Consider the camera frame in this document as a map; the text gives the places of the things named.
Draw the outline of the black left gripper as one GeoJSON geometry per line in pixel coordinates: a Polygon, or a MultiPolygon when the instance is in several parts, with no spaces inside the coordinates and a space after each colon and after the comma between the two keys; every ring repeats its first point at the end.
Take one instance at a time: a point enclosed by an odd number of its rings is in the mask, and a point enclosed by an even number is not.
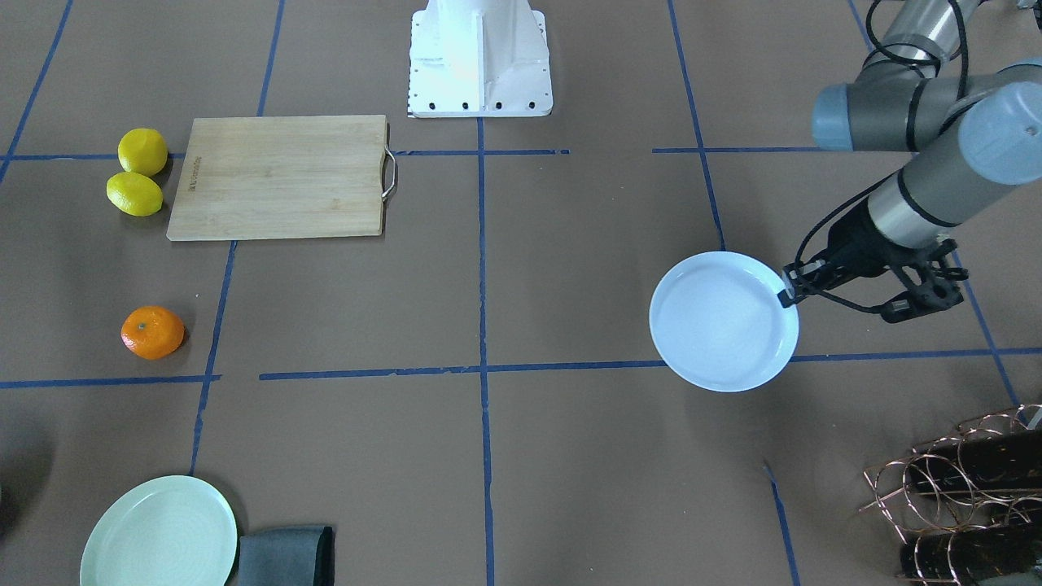
{"type": "Polygon", "coordinates": [[[883,237],[868,205],[860,203],[834,223],[827,244],[822,255],[808,262],[794,260],[784,267],[784,288],[777,293],[783,308],[820,297],[895,324],[949,310],[965,300],[960,282],[969,274],[949,263],[948,257],[957,248],[952,238],[933,238],[923,247],[900,246],[883,237]],[[886,303],[857,304],[832,293],[855,278],[878,278],[888,272],[902,290],[886,303]]]}

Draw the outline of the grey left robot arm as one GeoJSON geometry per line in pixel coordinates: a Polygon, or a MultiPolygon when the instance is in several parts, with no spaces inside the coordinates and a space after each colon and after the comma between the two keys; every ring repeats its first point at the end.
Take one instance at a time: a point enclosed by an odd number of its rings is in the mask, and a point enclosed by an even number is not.
{"type": "Polygon", "coordinates": [[[908,1],[852,83],[812,109],[823,150],[908,152],[904,167],[819,222],[825,247],[801,242],[782,272],[783,308],[819,296],[889,323],[958,306],[968,272],[950,263],[956,227],[1039,181],[1040,60],[969,73],[966,25],[978,1],[908,1]]]}

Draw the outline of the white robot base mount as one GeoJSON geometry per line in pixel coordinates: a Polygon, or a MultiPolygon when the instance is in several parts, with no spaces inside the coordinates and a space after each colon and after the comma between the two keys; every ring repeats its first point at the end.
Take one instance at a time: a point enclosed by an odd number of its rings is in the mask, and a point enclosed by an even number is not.
{"type": "Polygon", "coordinates": [[[428,1],[412,14],[412,118],[522,118],[553,109],[546,19],[531,3],[428,1]]]}

